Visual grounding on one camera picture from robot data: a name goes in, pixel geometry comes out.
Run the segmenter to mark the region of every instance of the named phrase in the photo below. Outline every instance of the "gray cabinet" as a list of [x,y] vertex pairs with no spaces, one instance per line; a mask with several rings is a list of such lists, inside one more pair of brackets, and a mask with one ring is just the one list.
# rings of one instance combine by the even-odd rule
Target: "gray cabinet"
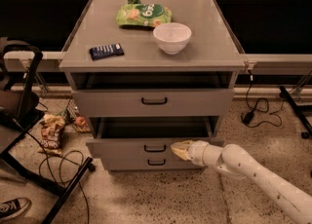
[[[168,6],[175,21],[191,27],[185,50],[166,55],[150,29],[118,27],[125,0],[94,0],[60,68],[91,127],[94,138],[86,144],[105,169],[199,168],[173,154],[171,144],[222,144],[217,131],[244,65],[213,0],[145,1]],[[181,13],[181,2],[193,15]],[[117,42],[124,56],[90,59],[90,47]]]

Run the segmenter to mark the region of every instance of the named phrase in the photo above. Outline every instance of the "cabinet top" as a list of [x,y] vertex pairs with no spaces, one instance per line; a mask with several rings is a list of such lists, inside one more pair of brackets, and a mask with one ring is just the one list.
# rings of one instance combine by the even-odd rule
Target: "cabinet top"
[[[60,68],[68,72],[106,70],[239,70],[244,63],[219,14],[214,0],[141,0],[162,4],[172,11],[172,22],[192,30],[191,39],[177,55],[161,51],[153,29],[120,27],[118,10],[127,0],[93,0]],[[120,43],[125,54],[92,61],[89,49]]]

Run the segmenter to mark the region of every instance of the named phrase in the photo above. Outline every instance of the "power adapter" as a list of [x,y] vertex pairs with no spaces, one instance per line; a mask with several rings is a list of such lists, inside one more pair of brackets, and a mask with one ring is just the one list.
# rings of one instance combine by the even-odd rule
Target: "power adapter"
[[253,119],[253,117],[254,117],[254,111],[248,112],[248,113],[245,115],[244,119],[243,119],[243,123],[244,123],[245,125],[248,125],[248,124],[251,122],[251,120]]

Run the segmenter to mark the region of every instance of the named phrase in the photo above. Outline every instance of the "black chair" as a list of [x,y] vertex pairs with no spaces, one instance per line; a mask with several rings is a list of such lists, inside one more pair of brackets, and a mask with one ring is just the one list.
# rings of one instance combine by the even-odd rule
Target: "black chair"
[[[15,77],[11,76],[6,69],[4,55],[11,51],[28,51],[27,53],[22,53],[26,56],[29,56],[29,52],[33,53],[30,65],[25,71],[22,91],[12,90]],[[0,83],[0,162],[4,162],[2,163],[3,165],[13,169],[25,179],[58,196],[57,202],[42,222],[51,223],[87,168],[93,170],[94,166],[92,158],[87,158],[84,164],[79,167],[74,178],[64,187],[23,167],[9,153],[10,149],[20,142],[29,130],[44,116],[43,111],[36,109],[39,97],[32,91],[36,70],[42,56],[38,48],[26,42],[9,40],[7,37],[0,38],[0,76],[3,78]]]

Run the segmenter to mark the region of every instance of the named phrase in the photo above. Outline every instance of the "green chip bag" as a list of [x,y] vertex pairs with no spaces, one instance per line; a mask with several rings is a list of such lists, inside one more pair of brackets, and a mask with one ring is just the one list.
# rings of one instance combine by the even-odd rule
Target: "green chip bag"
[[156,27],[171,22],[172,12],[160,4],[127,4],[118,11],[118,25],[143,25]]

